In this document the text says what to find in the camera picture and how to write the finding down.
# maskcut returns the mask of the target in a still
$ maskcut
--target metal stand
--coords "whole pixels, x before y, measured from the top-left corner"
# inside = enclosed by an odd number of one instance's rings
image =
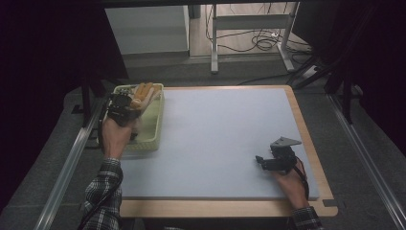
[[[293,26],[299,3],[295,2],[290,14],[273,15],[226,15],[217,16],[216,4],[213,5],[213,41],[212,41],[212,73],[218,73],[217,31],[220,30],[255,30],[285,29],[282,42],[278,42],[284,65],[288,72],[294,67],[286,51],[286,43]]]

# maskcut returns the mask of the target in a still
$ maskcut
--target person's right hand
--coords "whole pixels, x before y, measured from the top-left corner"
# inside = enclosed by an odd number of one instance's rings
[[[302,172],[305,172],[301,161],[298,159],[296,167]],[[271,172],[277,179],[282,191],[289,199],[293,209],[301,209],[308,207],[308,201],[305,198],[305,186],[302,183],[298,173],[291,170],[288,174],[280,174],[279,172]]]

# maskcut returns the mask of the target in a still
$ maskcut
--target white board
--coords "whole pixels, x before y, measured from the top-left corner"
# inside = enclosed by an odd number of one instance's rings
[[[281,136],[302,141],[283,89],[166,90],[160,148],[126,151],[124,198],[283,198],[256,155]],[[310,199],[319,191],[303,145]]]

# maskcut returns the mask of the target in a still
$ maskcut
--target metal rail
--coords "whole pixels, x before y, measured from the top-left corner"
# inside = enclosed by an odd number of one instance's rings
[[[103,99],[95,99],[92,109],[92,117],[86,127],[80,129],[78,137],[69,152],[68,158],[57,178],[56,184],[52,189],[50,196],[42,209],[42,213],[34,227],[34,230],[47,230],[54,221],[57,209],[65,195],[66,189],[75,171],[80,159],[81,153],[85,147],[87,138],[92,131],[93,125],[98,121],[99,114],[102,111]]]
[[[338,117],[338,120],[343,126],[344,131],[349,136],[352,145],[354,146],[356,152],[358,153],[361,163],[364,165],[367,174],[371,178],[373,186],[379,193],[383,203],[388,209],[388,212],[391,215],[392,219],[394,220],[397,229],[402,230],[406,229],[406,216],[394,192],[392,191],[391,187],[386,183],[382,174],[379,172],[379,169],[373,163],[373,160],[370,154],[368,153],[367,148],[365,147],[361,138],[358,136],[353,125],[347,123],[346,118],[341,112],[341,105],[338,102],[336,96],[327,95],[327,97],[331,101],[335,110],[335,114]]]

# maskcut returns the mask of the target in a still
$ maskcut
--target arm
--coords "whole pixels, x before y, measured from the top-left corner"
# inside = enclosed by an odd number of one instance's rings
[[[302,172],[305,172],[302,163],[298,160],[296,167]],[[272,172],[278,181],[281,189],[289,199],[293,208],[293,221],[298,230],[323,230],[322,223],[316,214],[316,211],[311,207],[305,197],[305,187],[299,175],[294,171],[290,171],[286,175]]]
[[[120,205],[122,190],[120,188],[123,172],[120,159],[129,141],[134,122],[127,126],[118,126],[112,119],[107,118],[102,127],[104,160],[95,179],[89,184],[85,193],[86,201],[84,216],[92,210],[107,193],[112,196],[91,215],[82,229],[120,229]]]

